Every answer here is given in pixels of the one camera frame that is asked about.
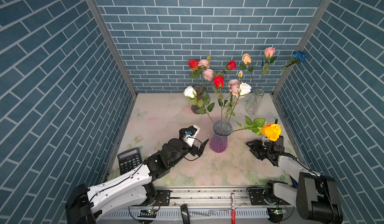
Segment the orange rose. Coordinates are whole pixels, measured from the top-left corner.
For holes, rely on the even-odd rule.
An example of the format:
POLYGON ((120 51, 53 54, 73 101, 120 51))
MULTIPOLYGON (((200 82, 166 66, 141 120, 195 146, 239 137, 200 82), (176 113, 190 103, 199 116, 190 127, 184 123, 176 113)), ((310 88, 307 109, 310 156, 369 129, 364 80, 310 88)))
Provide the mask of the orange rose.
POLYGON ((249 130, 258 136, 265 136, 268 140, 273 142, 276 142, 282 133, 282 128, 279 124, 267 124, 266 119, 264 118, 256 118, 252 120, 250 117, 246 116, 244 124, 237 121, 236 124, 239 129, 233 130, 233 132, 249 130))

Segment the blue purple gradient vase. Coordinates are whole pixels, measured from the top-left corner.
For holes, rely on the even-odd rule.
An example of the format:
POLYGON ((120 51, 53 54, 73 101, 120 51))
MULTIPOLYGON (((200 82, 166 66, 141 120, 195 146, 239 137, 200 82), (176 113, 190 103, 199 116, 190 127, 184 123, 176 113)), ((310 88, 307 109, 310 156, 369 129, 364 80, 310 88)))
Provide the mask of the blue purple gradient vase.
POLYGON ((223 153, 227 149, 228 137, 231 135, 232 125, 223 120, 219 120, 213 125, 214 136, 211 140, 210 147, 216 153, 223 153))

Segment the clear ribbed glass vase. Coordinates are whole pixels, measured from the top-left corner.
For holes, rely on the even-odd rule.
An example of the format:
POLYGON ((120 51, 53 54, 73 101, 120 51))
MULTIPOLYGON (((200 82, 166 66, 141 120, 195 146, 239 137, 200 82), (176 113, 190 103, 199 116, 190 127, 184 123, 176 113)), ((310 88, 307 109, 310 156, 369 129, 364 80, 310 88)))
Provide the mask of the clear ribbed glass vase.
POLYGON ((257 88, 248 99, 245 111, 250 115, 255 115, 261 105, 265 92, 263 89, 257 88))

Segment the small white flower spray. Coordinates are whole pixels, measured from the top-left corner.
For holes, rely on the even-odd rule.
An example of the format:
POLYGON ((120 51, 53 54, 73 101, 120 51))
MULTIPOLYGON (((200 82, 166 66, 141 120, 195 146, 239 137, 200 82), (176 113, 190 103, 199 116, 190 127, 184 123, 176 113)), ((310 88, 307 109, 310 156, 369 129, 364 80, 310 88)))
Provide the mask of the small white flower spray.
POLYGON ((205 92, 203 94, 202 99, 200 101, 197 101, 197 99, 196 99, 197 93, 196 93, 195 89, 192 86, 188 86, 184 90, 183 94, 188 99, 188 102, 191 105, 192 104, 197 104, 199 106, 199 109, 197 110, 197 114, 198 115, 207 114, 209 119, 211 120, 211 122, 214 123, 214 121, 213 121, 213 119, 212 119, 212 117, 210 115, 210 112, 213 110, 215 104, 211 103, 211 98, 209 97, 207 92, 205 92))

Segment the dark purple ribbed vase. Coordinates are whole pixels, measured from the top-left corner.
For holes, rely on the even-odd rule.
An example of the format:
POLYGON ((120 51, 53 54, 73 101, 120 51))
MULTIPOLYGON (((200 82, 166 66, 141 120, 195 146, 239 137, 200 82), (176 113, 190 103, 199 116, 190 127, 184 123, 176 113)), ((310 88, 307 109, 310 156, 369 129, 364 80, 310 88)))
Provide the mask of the dark purple ribbed vase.
MULTIPOLYGON (((197 101, 200 101, 202 99, 203 94, 206 92, 205 86, 202 85, 194 85, 193 88, 195 89, 197 93, 197 101)), ((191 110, 194 114, 197 114, 197 110, 199 109, 199 106, 197 104, 191 105, 191 110)))

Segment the pink peony spray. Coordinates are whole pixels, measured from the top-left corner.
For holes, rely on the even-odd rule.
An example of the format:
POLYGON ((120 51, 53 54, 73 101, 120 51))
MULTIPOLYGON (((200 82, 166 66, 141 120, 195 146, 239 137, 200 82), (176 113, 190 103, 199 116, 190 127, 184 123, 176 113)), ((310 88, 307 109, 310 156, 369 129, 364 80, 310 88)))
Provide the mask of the pink peony spray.
POLYGON ((205 85, 214 79, 215 72, 210 69, 211 60, 211 56, 209 55, 206 59, 201 59, 198 62, 198 69, 202 76, 202 85, 205 85))
POLYGON ((230 121, 231 117, 235 115, 234 109, 238 104, 238 100, 240 98, 239 92, 240 92, 240 86, 242 84, 242 78, 244 76, 243 71, 239 71, 237 73, 238 79, 230 80, 228 83, 229 88, 229 96, 225 99, 224 107, 226 109, 225 111, 225 120, 227 122, 230 121))

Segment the cream white rose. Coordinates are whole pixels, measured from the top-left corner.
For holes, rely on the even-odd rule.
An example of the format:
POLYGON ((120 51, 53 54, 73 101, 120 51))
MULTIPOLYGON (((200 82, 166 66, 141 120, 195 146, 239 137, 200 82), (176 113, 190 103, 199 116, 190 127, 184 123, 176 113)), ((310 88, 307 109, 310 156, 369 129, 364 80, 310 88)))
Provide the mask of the cream white rose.
POLYGON ((247 71, 251 75, 250 85, 254 84, 254 66, 252 65, 251 56, 246 53, 242 57, 242 63, 240 64, 241 71, 247 71))

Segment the light pink rose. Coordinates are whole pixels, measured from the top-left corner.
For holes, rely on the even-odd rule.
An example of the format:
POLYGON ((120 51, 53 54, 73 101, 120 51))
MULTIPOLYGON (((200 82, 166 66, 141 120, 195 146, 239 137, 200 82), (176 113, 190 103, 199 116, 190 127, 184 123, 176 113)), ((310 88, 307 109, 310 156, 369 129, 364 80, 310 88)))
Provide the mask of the light pink rose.
POLYGON ((276 49, 274 47, 268 47, 264 50, 265 59, 262 60, 262 71, 259 85, 261 86, 264 76, 268 74, 270 65, 273 64, 277 56, 275 56, 276 49))

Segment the blue rose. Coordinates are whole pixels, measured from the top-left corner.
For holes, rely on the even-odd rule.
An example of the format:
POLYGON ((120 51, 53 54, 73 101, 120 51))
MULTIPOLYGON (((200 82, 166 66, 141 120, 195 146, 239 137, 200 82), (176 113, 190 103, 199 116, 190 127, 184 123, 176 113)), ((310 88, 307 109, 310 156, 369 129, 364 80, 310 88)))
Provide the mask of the blue rose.
POLYGON ((301 64, 305 62, 306 59, 307 59, 307 56, 302 51, 297 51, 297 52, 294 51, 292 54, 292 57, 288 61, 286 61, 285 65, 282 68, 280 68, 280 70, 274 75, 272 79, 274 79, 278 73, 283 74, 289 67, 294 66, 296 64, 301 64))

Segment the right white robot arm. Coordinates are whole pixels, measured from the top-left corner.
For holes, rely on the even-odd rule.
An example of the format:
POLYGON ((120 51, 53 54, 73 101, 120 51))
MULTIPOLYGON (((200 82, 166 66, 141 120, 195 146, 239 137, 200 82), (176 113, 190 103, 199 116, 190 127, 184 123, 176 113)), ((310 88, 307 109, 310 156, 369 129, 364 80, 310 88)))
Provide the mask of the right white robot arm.
POLYGON ((269 205, 290 204, 305 220, 323 224, 341 224, 344 220, 339 190, 334 178, 321 175, 302 164, 297 157, 287 153, 284 138, 277 142, 254 140, 247 142, 251 153, 259 160, 268 160, 284 170, 292 184, 268 180, 264 189, 248 188, 251 203, 263 197, 269 205))

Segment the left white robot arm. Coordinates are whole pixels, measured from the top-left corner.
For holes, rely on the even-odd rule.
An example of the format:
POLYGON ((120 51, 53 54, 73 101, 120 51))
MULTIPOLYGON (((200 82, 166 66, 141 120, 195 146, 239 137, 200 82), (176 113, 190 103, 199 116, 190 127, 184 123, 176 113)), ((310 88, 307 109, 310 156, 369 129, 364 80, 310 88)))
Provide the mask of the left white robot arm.
POLYGON ((137 168, 111 181, 87 187, 75 187, 65 204, 67 223, 95 224, 120 209, 149 205, 158 195, 153 182, 170 172, 186 155, 201 156, 207 141, 199 147, 189 145, 196 138, 171 139, 160 151, 146 158, 137 168))

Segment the black calculator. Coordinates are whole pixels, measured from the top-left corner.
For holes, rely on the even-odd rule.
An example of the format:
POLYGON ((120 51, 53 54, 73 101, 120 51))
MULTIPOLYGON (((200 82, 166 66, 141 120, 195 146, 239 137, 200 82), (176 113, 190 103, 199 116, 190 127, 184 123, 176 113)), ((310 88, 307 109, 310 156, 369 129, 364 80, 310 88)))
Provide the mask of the black calculator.
POLYGON ((133 148, 117 155, 120 174, 126 174, 142 164, 139 148, 133 148))

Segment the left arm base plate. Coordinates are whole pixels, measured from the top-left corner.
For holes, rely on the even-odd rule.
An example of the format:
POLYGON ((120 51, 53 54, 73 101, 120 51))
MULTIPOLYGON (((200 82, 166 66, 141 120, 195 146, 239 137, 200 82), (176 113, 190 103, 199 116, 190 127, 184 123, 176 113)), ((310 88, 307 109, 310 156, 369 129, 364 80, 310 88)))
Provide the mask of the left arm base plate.
POLYGON ((157 195, 149 202, 151 207, 167 207, 170 204, 171 190, 157 190, 157 195))

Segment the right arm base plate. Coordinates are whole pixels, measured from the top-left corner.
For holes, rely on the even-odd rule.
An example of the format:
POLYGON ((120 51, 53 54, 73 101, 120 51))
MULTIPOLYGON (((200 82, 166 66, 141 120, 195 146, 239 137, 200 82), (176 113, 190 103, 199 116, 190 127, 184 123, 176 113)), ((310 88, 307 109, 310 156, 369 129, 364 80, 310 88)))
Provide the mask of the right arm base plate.
POLYGON ((246 189, 252 206, 289 206, 290 204, 278 198, 265 196, 265 189, 259 187, 250 187, 246 189))

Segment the aluminium front rail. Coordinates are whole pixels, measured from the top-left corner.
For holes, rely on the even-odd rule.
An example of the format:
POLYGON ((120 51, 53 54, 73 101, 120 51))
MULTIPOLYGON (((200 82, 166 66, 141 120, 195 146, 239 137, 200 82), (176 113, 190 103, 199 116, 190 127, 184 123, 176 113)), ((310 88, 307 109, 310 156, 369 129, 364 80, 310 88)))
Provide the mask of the aluminium front rail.
POLYGON ((113 188, 93 187, 86 190, 85 194, 80 195, 80 204, 87 205, 91 212, 102 215, 117 212, 129 207, 149 208, 149 202, 157 195, 157 190, 171 190, 171 206, 181 206, 183 204, 198 208, 229 208, 231 193, 235 193, 236 206, 251 206, 250 198, 246 193, 247 187, 227 187, 227 188, 160 188, 151 185, 138 186, 135 188, 123 188, 115 191, 113 188))

